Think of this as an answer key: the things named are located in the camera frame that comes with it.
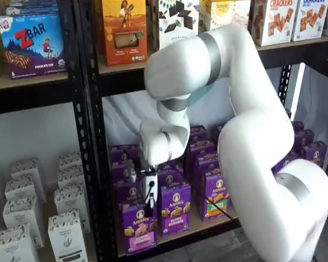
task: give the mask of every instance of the floor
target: floor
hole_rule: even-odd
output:
[[[328,262],[328,220],[315,253]],[[241,228],[146,259],[143,262],[263,262]]]

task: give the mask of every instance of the orange cereal box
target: orange cereal box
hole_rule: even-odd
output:
[[[144,0],[103,0],[104,36],[108,66],[147,60]]]

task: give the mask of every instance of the white robotic arm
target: white robotic arm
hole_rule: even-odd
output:
[[[142,122],[144,159],[158,165],[181,156],[190,132],[190,94],[228,76],[236,117],[223,128],[218,152],[241,225],[267,262],[310,262],[328,214],[328,178],[305,160],[272,175],[271,167],[290,151],[294,131],[244,28],[221,27],[150,57],[145,86],[168,126]]]

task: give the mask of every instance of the child image on box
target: child image on box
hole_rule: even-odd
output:
[[[58,14],[0,16],[0,33],[12,78],[66,70]]]

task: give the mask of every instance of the white box with chocolate image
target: white box with chocolate image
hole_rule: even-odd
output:
[[[297,0],[251,0],[248,29],[260,46],[290,42]]]
[[[159,49],[198,34],[199,0],[160,0],[154,4],[158,10]]]
[[[320,38],[328,9],[328,0],[299,0],[292,41]]]

